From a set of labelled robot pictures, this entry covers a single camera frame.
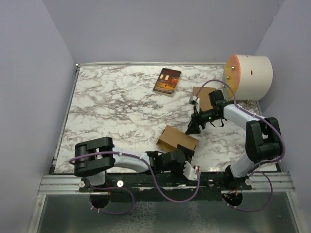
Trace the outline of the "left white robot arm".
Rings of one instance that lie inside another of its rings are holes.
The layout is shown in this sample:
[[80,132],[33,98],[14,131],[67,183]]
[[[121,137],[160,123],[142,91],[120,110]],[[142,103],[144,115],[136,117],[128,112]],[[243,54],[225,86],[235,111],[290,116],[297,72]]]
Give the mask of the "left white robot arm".
[[74,175],[86,177],[94,190],[106,189],[106,171],[113,167],[130,169],[138,173],[154,174],[169,171],[175,176],[184,176],[190,181],[198,179],[197,166],[192,166],[194,151],[178,145],[170,152],[146,151],[131,152],[113,144],[111,137],[102,137],[75,145]]

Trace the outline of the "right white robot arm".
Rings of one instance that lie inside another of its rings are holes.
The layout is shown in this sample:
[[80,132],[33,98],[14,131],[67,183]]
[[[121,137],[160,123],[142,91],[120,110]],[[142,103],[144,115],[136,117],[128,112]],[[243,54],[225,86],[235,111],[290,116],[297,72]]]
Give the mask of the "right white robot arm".
[[245,154],[227,166],[223,178],[224,186],[234,190],[259,166],[275,163],[281,158],[285,151],[284,141],[276,118],[251,114],[234,101],[226,101],[221,90],[213,91],[208,96],[212,108],[207,111],[197,107],[197,97],[190,100],[194,108],[186,135],[200,134],[207,123],[213,124],[216,120],[232,121],[245,130]]

